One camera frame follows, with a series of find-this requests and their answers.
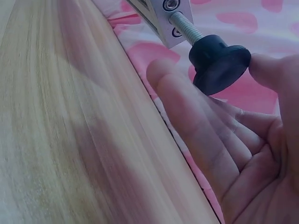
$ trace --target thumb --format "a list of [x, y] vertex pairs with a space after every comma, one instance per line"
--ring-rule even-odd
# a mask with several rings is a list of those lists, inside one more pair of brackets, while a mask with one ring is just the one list
[[275, 92], [297, 94], [299, 84], [299, 55], [275, 59], [265, 55], [253, 54], [249, 66], [251, 76], [262, 86]]
[[253, 54], [249, 72], [260, 85], [277, 91], [281, 77], [280, 63], [279, 59]]

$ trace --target metal bracket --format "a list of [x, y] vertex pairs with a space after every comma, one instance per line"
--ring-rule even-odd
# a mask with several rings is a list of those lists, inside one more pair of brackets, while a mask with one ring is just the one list
[[180, 11], [193, 23], [189, 0], [127, 0], [135, 11], [149, 24], [167, 48], [183, 42], [185, 38], [170, 24], [170, 16]]

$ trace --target bolt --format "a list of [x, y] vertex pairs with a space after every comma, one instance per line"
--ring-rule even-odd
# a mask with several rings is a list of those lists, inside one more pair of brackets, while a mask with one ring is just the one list
[[171, 12], [178, 8], [180, 0], [164, 0], [163, 8], [165, 11]]
[[169, 22], [192, 46], [204, 37], [203, 34], [179, 11], [174, 12], [169, 17]]

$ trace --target screw hole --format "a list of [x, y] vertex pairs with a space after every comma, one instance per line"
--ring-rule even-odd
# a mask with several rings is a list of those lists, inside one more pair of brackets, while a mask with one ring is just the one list
[[174, 29], [172, 30], [172, 35], [173, 35], [174, 37], [181, 37], [181, 36], [182, 36], [182, 34], [181, 34], [176, 28], [174, 28]]
[[180, 5], [180, 0], [164, 0], [163, 8], [167, 12], [176, 10]]

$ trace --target wooden board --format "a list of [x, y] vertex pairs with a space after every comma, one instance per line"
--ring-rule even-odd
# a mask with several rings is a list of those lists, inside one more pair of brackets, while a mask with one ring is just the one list
[[218, 222], [90, 0], [0, 18], [0, 223]]

